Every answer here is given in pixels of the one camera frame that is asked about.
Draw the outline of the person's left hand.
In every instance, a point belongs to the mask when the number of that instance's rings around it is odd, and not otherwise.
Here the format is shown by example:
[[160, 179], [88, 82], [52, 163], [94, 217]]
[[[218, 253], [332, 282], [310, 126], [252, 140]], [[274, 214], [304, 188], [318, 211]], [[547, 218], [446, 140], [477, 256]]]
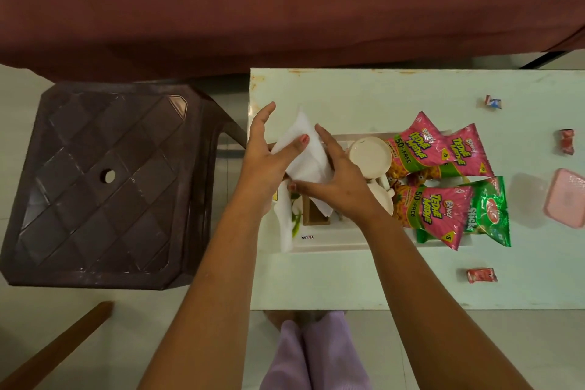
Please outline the person's left hand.
[[275, 111], [274, 102], [264, 106], [254, 117], [250, 127], [242, 170], [233, 196], [233, 202], [243, 214], [261, 219], [271, 207], [271, 199], [285, 177], [287, 167], [274, 167], [271, 152], [265, 140], [265, 125]]

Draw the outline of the person's right hand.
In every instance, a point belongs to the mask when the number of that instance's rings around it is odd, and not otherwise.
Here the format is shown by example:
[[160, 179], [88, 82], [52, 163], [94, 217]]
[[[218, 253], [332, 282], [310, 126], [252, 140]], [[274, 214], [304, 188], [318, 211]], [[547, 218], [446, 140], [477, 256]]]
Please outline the person's right hand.
[[325, 183], [326, 196], [311, 198], [324, 201], [359, 227], [387, 215], [370, 191], [359, 167], [349, 159], [340, 144], [319, 124], [315, 125], [315, 130], [326, 146], [334, 174], [332, 180]]

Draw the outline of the white paper tissue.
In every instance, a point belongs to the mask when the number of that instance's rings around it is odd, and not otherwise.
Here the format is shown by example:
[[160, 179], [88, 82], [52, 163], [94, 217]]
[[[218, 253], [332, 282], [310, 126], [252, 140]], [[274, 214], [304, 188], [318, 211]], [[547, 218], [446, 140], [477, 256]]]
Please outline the white paper tissue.
[[[292, 125], [274, 144], [271, 154], [276, 154], [288, 146], [301, 135], [307, 135], [309, 142], [306, 148], [287, 167], [286, 174], [292, 180], [301, 180], [318, 184], [328, 183], [333, 177], [333, 170], [328, 161], [325, 148], [320, 141], [314, 125], [301, 107], [298, 109], [296, 119]], [[292, 223], [292, 205], [288, 190], [285, 193], [278, 193], [278, 188], [273, 194], [278, 200], [274, 202], [274, 212], [280, 224]], [[333, 209], [324, 201], [312, 199], [318, 210], [325, 216], [330, 217]]]

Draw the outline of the person's left forearm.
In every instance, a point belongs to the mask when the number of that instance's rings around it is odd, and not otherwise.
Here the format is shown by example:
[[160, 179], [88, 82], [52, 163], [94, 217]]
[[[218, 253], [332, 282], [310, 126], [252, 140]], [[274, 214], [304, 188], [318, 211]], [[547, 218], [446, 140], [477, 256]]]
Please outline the person's left forearm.
[[137, 390], [241, 389], [259, 226], [270, 206], [230, 202]]

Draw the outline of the person's right forearm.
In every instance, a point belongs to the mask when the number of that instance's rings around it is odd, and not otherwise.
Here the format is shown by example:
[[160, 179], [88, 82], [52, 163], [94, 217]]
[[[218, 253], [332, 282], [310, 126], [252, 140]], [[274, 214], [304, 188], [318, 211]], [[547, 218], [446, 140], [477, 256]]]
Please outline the person's right forearm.
[[384, 210], [355, 218], [420, 390], [534, 390]]

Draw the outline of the brown wooden tissue holder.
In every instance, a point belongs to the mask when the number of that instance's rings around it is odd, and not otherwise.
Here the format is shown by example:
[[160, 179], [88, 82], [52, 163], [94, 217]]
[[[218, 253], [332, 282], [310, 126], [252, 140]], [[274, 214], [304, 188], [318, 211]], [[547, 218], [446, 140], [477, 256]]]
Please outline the brown wooden tissue holder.
[[317, 207], [315, 202], [306, 195], [302, 195], [302, 207], [303, 207], [303, 225], [304, 226], [315, 226], [315, 225], [329, 225], [331, 218], [326, 217]]

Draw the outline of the white napkin with green print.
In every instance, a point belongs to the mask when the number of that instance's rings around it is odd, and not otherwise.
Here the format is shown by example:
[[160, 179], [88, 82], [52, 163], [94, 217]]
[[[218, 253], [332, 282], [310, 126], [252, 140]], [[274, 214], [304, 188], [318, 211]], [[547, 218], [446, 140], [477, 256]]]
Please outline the white napkin with green print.
[[290, 180], [281, 182], [272, 197], [274, 213], [280, 227], [280, 249], [282, 253], [293, 250], [296, 237], [303, 220], [303, 200], [297, 193], [289, 190]]

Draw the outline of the white rectangular tray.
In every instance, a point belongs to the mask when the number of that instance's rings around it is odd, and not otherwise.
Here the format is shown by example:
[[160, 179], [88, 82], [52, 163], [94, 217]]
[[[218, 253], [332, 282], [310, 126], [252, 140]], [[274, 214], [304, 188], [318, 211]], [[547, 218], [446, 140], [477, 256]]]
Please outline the white rectangular tray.
[[[333, 137], [340, 143], [344, 150], [349, 145], [362, 137], [378, 137], [382, 140], [391, 138], [391, 133], [373, 133], [373, 134], [337, 134]], [[451, 187], [460, 183], [469, 181], [466, 177], [446, 178], [431, 180], [428, 186]], [[334, 211], [330, 216], [329, 225], [304, 226], [303, 221], [296, 237], [293, 239], [294, 248], [289, 253], [322, 253], [333, 251], [365, 250], [368, 248], [367, 242], [355, 225], [346, 217]], [[275, 231], [276, 219], [270, 217], [269, 228]], [[419, 244], [416, 239], [415, 230], [405, 229], [406, 233], [418, 248], [439, 248], [445, 245], [437, 240], [427, 241], [425, 244]]]

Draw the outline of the white cup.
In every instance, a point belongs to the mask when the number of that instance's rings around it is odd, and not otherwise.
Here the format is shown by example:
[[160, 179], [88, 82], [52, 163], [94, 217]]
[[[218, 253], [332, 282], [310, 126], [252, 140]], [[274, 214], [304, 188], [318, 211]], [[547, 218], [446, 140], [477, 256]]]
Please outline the white cup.
[[367, 184], [370, 191], [384, 210], [389, 215], [393, 216], [395, 189], [388, 178], [384, 175], [379, 178], [368, 180]]

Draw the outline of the pink snack packet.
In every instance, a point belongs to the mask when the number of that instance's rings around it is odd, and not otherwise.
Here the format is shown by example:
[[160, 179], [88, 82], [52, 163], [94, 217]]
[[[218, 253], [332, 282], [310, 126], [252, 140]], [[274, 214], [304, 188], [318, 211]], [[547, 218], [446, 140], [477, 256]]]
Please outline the pink snack packet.
[[419, 187], [397, 183], [393, 216], [405, 228], [424, 230], [454, 251], [466, 228], [473, 188]]
[[449, 149], [455, 161], [442, 164], [439, 177], [492, 177], [494, 172], [474, 123], [447, 135]]
[[385, 141], [391, 152], [387, 171], [392, 179], [456, 161], [450, 143], [423, 112], [419, 112], [405, 131]]

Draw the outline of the maroon bed sheet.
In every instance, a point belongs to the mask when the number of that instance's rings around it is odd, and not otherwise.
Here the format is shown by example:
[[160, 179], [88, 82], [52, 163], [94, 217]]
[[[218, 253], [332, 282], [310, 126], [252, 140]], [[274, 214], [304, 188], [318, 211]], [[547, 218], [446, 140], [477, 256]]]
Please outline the maroon bed sheet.
[[585, 48], [585, 0], [0, 0], [0, 63], [53, 82]]

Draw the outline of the green snack packet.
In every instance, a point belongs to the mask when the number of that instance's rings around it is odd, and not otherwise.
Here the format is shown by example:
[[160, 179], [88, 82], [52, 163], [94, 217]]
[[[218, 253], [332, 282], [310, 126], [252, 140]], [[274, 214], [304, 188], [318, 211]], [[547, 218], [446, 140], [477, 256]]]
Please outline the green snack packet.
[[460, 185], [471, 187], [472, 197], [465, 234], [485, 234], [501, 246], [510, 247], [508, 201], [503, 176]]

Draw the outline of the pink plastic lid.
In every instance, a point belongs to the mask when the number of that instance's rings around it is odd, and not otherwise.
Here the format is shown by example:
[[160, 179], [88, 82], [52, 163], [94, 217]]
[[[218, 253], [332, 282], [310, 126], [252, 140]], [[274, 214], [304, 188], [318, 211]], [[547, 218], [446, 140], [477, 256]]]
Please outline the pink plastic lid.
[[557, 169], [546, 195], [544, 213], [570, 228], [585, 228], [585, 176]]

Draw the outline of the black metal bed leg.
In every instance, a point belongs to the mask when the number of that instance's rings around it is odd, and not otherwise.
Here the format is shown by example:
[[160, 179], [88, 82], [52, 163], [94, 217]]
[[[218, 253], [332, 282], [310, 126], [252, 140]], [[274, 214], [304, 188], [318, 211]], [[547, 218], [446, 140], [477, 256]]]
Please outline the black metal bed leg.
[[553, 61], [569, 54], [570, 51], [555, 51], [555, 52], [546, 52], [543, 55], [539, 56], [538, 58], [524, 64], [523, 66], [519, 67], [520, 70], [537, 70], [542, 68], [545, 65], [552, 63]]

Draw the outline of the brown wooden bar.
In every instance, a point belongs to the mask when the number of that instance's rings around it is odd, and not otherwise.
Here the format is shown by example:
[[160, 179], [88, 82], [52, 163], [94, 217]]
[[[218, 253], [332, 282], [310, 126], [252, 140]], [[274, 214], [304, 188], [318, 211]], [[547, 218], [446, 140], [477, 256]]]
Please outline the brown wooden bar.
[[113, 314], [115, 302], [100, 302], [47, 346], [0, 381], [0, 390], [35, 390]]

